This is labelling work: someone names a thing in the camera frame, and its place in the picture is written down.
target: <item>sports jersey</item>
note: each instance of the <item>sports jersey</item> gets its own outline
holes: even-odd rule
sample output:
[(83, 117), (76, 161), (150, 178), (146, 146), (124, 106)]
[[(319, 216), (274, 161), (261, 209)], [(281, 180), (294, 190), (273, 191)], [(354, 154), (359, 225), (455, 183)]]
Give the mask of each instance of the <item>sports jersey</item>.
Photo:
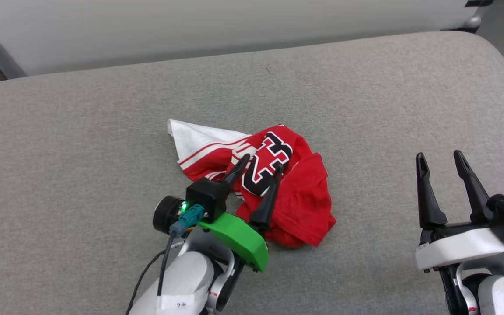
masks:
[(236, 215), (246, 221), (266, 193), (276, 163), (284, 165), (268, 241), (287, 247), (318, 246), (336, 223), (322, 157), (290, 128), (279, 124), (250, 135), (170, 119), (168, 133), (174, 138), (178, 164), (192, 181), (221, 179), (250, 154), (244, 174), (233, 187), (236, 196), (244, 199)]

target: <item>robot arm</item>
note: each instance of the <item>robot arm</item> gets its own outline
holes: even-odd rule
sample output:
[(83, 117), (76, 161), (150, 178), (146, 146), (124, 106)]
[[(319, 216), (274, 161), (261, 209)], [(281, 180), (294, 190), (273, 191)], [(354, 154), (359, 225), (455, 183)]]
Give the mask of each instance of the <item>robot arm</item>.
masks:
[(172, 235), (186, 221), (186, 212), (202, 211), (180, 253), (164, 272), (162, 293), (156, 281), (135, 303), (132, 315), (204, 315), (220, 313), (245, 266), (263, 271), (268, 263), (264, 241), (270, 227), (282, 165), (276, 167), (268, 191), (250, 223), (226, 213), (226, 198), (250, 156), (242, 157), (224, 179), (202, 178), (186, 188), (186, 198), (167, 196), (157, 206), (155, 229)]
[[(452, 315), (504, 314), (504, 196), (489, 198), (460, 151), (454, 151), (458, 175), (464, 181), (472, 214), (470, 222), (448, 224), (429, 182), (422, 153), (416, 157), (420, 213), (420, 245), (416, 262), (426, 273), (441, 275)], [(466, 278), (462, 271), (487, 269)]]

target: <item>white fabric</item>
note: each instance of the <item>white fabric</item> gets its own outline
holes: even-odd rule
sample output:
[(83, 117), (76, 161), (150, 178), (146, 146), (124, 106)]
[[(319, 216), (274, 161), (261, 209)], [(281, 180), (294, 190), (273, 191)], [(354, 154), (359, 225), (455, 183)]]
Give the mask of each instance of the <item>white fabric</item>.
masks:
[[(200, 126), (174, 119), (168, 120), (168, 133), (174, 138), (178, 163), (181, 163), (180, 166), (182, 169), (185, 168), (184, 165), (191, 165), (192, 163), (189, 161), (189, 163), (182, 165), (182, 162), (205, 146), (210, 145), (208, 148), (202, 150), (199, 156), (204, 156), (208, 152), (220, 147), (235, 149), (244, 142), (244, 139), (250, 136), (250, 134), (239, 131)], [(194, 156), (192, 161), (199, 159), (199, 156)]]

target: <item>gray table surface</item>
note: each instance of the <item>gray table surface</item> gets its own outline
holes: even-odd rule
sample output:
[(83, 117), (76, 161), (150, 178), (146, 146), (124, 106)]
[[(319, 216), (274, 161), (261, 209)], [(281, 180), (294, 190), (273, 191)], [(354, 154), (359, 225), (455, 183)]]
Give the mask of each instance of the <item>gray table surface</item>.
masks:
[[(254, 133), (284, 123), (320, 152), (336, 226), (270, 247), (224, 314), (446, 314), (416, 269), (415, 155), (450, 221), (468, 220), (452, 151), (504, 193), (504, 59), (430, 32), (0, 82), (0, 314), (122, 314), (166, 235), (154, 206), (190, 181), (174, 118)], [(234, 208), (238, 201), (229, 199)], [(158, 276), (153, 268), (143, 282)]]

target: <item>cable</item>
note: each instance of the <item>cable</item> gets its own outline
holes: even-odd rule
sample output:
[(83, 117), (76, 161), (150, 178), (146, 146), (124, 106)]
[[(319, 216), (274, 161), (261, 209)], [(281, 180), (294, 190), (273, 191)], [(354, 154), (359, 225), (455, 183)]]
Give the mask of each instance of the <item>cable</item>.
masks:
[(162, 252), (158, 253), (156, 256), (153, 257), (153, 259), (150, 260), (150, 262), (147, 264), (147, 266), (145, 267), (145, 269), (143, 270), (143, 272), (141, 273), (140, 275), (140, 278), (138, 279), (137, 281), (137, 284), (136, 284), (136, 287), (135, 289), (133, 290), (133, 294), (132, 294), (132, 299), (129, 300), (129, 305), (128, 305), (128, 310), (126, 311), (126, 315), (129, 315), (130, 314), (130, 311), (132, 310), (132, 307), (133, 307), (133, 301), (136, 299), (136, 295), (137, 295), (137, 289), (139, 289), (140, 287), (140, 284), (141, 284), (141, 281), (142, 279), (144, 278), (144, 275), (145, 273), (149, 270), (149, 267), (157, 261), (157, 259), (166, 252), (166, 249), (164, 249)]
[(173, 241), (174, 241), (174, 233), (171, 234), (170, 237), (168, 238), (168, 243), (166, 244), (166, 252), (164, 253), (164, 257), (162, 257), (161, 272), (158, 275), (158, 289), (157, 289), (158, 297), (160, 297), (162, 293), (162, 281), (165, 277), (166, 261), (168, 260), (168, 253), (170, 253), (170, 247), (172, 246)]

